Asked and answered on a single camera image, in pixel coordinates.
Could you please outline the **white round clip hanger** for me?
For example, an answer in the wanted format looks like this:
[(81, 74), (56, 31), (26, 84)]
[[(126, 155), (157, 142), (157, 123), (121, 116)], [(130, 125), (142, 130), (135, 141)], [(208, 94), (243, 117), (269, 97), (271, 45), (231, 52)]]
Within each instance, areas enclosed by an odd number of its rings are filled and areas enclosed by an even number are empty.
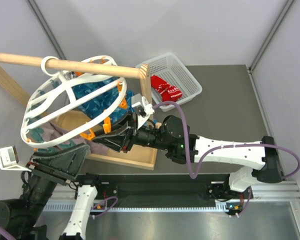
[[(49, 73), (47, 71), (48, 62), (50, 60), (58, 60), (58, 58), (54, 56), (46, 56), (39, 61), (41, 70), (46, 75), (50, 76), (50, 79), (43, 83), (29, 98), (20, 129), (20, 137), (22, 141), (28, 146), (37, 149), (44, 149), (60, 145), (98, 125), (107, 117), (109, 117), (117, 107), (119, 107), (124, 100), (127, 91), (126, 79), (122, 76), (119, 76), (118, 79), (114, 80), (113, 82), (110, 82), (83, 97), (76, 98), (73, 87), (81, 84), (98, 83), (114, 77), (115, 74), (99, 72), (88, 74), (87, 70), (81, 70), (81, 72), (84, 73), (83, 76), (67, 79), (65, 77), (66, 68), (64, 66), (62, 66), (61, 70), (56, 73)], [(100, 113), (97, 117), (93, 118), (89, 122), (50, 141), (34, 142), (30, 139), (30, 137), (28, 137), (28, 134), (31, 130), (34, 130), (43, 124), (54, 120), (55, 118), (118, 86), (121, 86), (121, 91), (118, 93), (118, 97), (108, 108), (106, 108), (104, 112)], [(52, 113), (41, 117), (41, 114), (43, 114), (52, 105), (54, 100), (63, 93), (67, 95), (69, 103), (53, 111)]]

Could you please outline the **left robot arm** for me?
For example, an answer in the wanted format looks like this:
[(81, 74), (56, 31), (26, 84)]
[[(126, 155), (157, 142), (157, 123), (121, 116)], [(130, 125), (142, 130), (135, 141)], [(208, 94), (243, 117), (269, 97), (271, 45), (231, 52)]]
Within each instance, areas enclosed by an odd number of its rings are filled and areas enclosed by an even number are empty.
[(81, 175), (90, 146), (84, 143), (59, 152), (34, 152), (19, 198), (0, 200), (0, 240), (45, 240), (47, 226), (36, 226), (57, 185), (77, 182), (77, 198), (61, 240), (84, 240), (93, 201), (104, 187), (96, 175)]

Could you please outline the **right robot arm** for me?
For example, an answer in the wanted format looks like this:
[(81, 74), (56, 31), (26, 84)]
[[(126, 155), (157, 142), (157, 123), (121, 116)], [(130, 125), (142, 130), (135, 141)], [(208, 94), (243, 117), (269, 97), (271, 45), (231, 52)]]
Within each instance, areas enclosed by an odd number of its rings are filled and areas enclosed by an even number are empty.
[(145, 123), (141, 116), (128, 113), (114, 126), (98, 130), (92, 141), (116, 152), (127, 153), (134, 146), (164, 150), (167, 159), (189, 168), (192, 164), (200, 168), (203, 163), (240, 165), (223, 185), (223, 192), (229, 198), (235, 198), (252, 185), (277, 184), (284, 179), (278, 146), (271, 136), (254, 142), (210, 139), (191, 134), (184, 116), (169, 115), (158, 128)]

